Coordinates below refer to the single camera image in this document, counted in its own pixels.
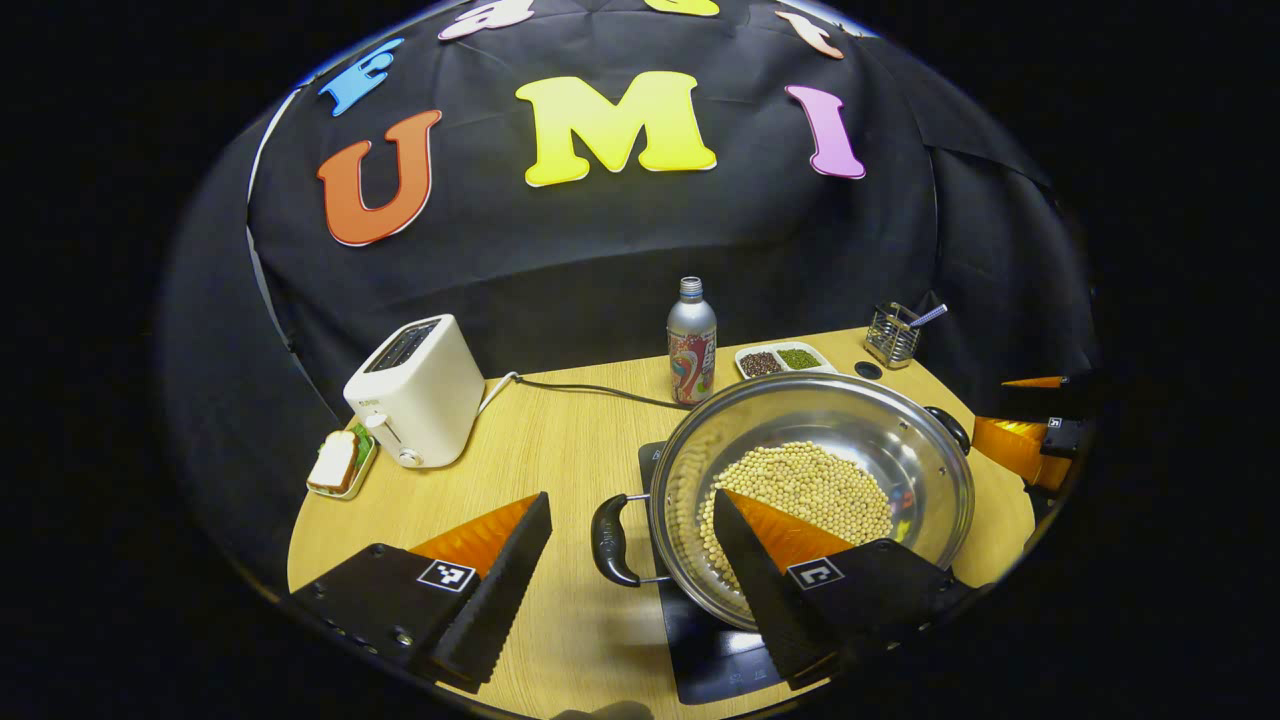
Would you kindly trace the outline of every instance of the utensil holder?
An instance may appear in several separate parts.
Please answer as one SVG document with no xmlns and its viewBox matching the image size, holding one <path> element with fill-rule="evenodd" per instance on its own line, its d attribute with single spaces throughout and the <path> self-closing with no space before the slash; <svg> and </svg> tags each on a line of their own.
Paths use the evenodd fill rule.
<svg viewBox="0 0 1280 720">
<path fill-rule="evenodd" d="M 920 328 L 910 327 L 919 315 L 897 302 L 877 305 L 863 347 L 890 370 L 910 365 L 920 342 Z"/>
</svg>

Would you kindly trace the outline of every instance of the letter m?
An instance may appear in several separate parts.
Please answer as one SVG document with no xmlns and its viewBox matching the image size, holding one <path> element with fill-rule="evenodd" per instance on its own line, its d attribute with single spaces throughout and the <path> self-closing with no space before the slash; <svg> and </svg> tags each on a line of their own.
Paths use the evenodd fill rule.
<svg viewBox="0 0 1280 720">
<path fill-rule="evenodd" d="M 617 105 L 577 77 L 553 77 L 522 86 L 516 97 L 534 106 L 538 163 L 525 172 L 534 187 L 586 177 L 590 164 L 573 154 L 577 133 L 611 172 L 621 172 L 631 156 L 640 128 L 648 145 L 640 165 L 649 170 L 709 170 L 712 152 L 698 133 L 690 94 L 692 76 L 671 72 L 640 73 Z"/>
</svg>

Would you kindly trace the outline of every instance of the power cord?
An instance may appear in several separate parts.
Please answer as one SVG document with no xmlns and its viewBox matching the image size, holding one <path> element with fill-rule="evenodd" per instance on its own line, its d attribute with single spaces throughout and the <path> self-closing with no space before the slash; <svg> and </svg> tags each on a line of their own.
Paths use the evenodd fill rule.
<svg viewBox="0 0 1280 720">
<path fill-rule="evenodd" d="M 506 386 L 508 380 L 516 380 L 520 384 L 526 384 L 526 386 L 536 387 L 536 388 L 540 388 L 540 389 L 604 392 L 604 393 L 608 393 L 608 395 L 616 395 L 618 397 L 625 397 L 627 400 L 635 400 L 637 402 L 646 402 L 649 405 L 657 405 L 659 407 L 671 407 L 673 410 L 685 410 L 685 411 L 689 411 L 689 410 L 694 409 L 694 406 L 691 406 L 691 405 L 680 405 L 677 402 L 667 402 L 664 400 L 654 400 L 652 397 L 641 397 L 639 395 L 631 395 L 630 392 L 616 389 L 616 388 L 612 388 L 612 387 L 588 386 L 588 384 L 539 383 L 539 382 L 535 382 L 535 380 L 526 380 L 525 378 L 520 377 L 520 373 L 511 372 L 511 373 L 507 373 L 506 375 L 503 375 L 502 379 L 498 380 L 498 384 L 495 384 L 493 387 L 493 389 L 489 391 L 489 395 L 485 396 L 484 402 L 480 404 L 480 409 L 476 410 L 476 415 L 479 415 L 485 409 L 485 406 L 489 405 L 489 401 L 492 401 L 494 398 L 494 396 L 498 395 L 498 391 L 500 391 L 502 387 Z"/>
</svg>

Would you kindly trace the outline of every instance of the pink letter i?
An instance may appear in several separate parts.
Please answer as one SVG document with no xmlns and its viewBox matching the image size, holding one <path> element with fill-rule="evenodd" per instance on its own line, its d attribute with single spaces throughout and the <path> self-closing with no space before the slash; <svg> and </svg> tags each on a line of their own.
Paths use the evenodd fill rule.
<svg viewBox="0 0 1280 720">
<path fill-rule="evenodd" d="M 824 176 L 850 179 L 865 176 L 867 168 L 854 158 L 845 124 L 840 122 L 840 108 L 844 106 L 840 97 L 803 85 L 788 85 L 786 90 L 787 95 L 800 101 L 805 117 L 809 118 L 815 147 L 813 156 L 809 158 L 813 169 Z"/>
</svg>

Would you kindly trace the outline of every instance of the black pot handle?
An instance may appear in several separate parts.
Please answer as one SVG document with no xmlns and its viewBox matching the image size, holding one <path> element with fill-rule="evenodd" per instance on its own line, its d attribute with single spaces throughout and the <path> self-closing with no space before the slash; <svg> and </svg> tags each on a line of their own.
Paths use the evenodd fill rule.
<svg viewBox="0 0 1280 720">
<path fill-rule="evenodd" d="M 641 583 L 669 580 L 669 577 L 640 578 L 627 568 L 627 536 L 622 529 L 622 506 L 632 500 L 646 500 L 648 495 L 616 495 L 605 500 L 591 515 L 591 559 L 602 575 L 620 585 L 637 588 Z"/>
<path fill-rule="evenodd" d="M 940 423 L 942 423 L 942 427 L 946 428 L 948 433 L 951 433 L 951 437 L 956 438 L 956 443 L 960 446 L 960 452 L 969 455 L 969 447 L 970 447 L 969 433 L 964 432 L 964 427 L 960 424 L 960 421 L 952 418 L 950 413 L 947 413 L 941 407 L 927 405 L 924 409 L 929 411 L 929 415 L 933 415 L 934 418 L 938 419 Z"/>
</svg>

